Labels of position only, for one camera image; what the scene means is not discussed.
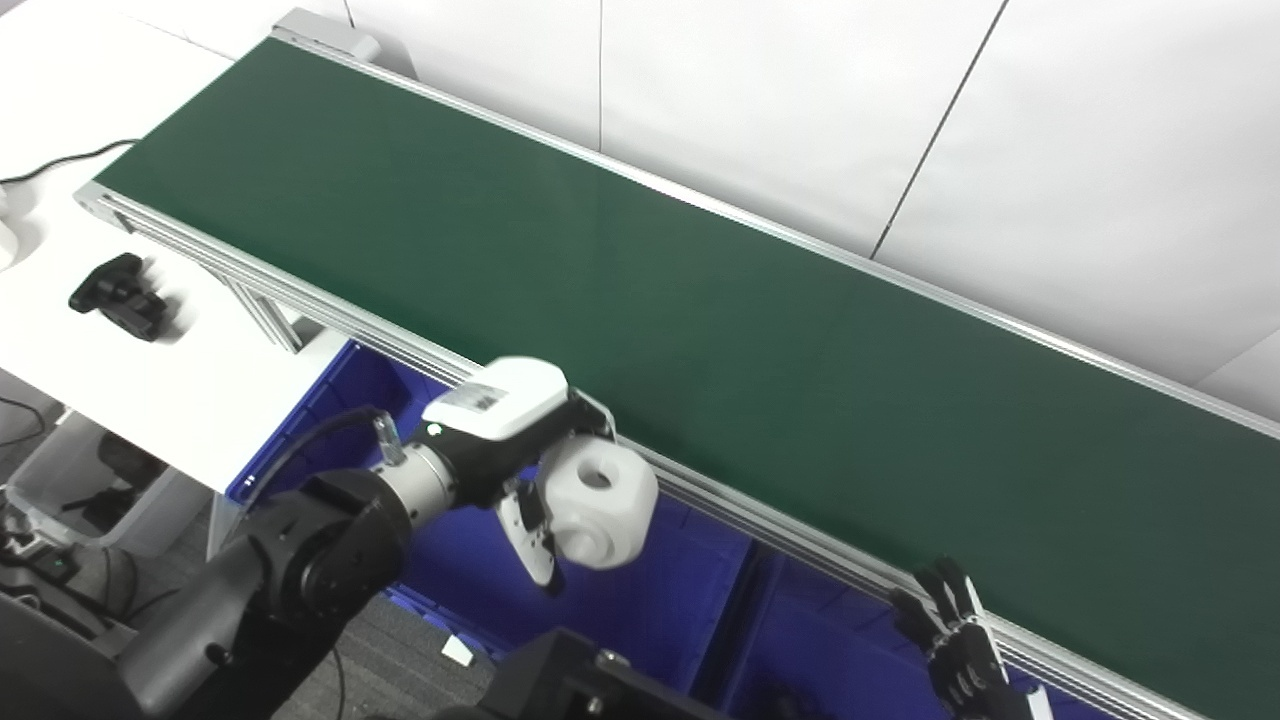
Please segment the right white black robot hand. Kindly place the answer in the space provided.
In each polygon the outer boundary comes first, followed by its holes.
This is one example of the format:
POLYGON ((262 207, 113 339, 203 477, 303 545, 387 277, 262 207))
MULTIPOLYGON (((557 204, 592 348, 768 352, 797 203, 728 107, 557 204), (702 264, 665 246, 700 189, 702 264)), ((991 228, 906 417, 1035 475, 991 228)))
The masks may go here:
POLYGON ((934 609, 905 589, 890 592, 895 629, 925 656, 931 687, 954 719, 1052 719, 1042 685, 1009 679, 988 616, 965 569, 950 556, 915 570, 934 609))

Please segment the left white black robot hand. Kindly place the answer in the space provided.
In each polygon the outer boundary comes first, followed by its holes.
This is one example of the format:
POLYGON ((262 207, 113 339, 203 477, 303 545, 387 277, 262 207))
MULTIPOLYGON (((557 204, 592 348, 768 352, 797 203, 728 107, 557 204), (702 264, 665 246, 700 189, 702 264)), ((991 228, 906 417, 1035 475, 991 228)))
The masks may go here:
POLYGON ((572 438, 616 439, 611 411, 573 388, 554 364, 507 356, 434 398, 413 439, 443 461, 452 506, 492 510, 532 582, 556 597, 564 585, 552 512, 529 468, 549 471, 572 438))

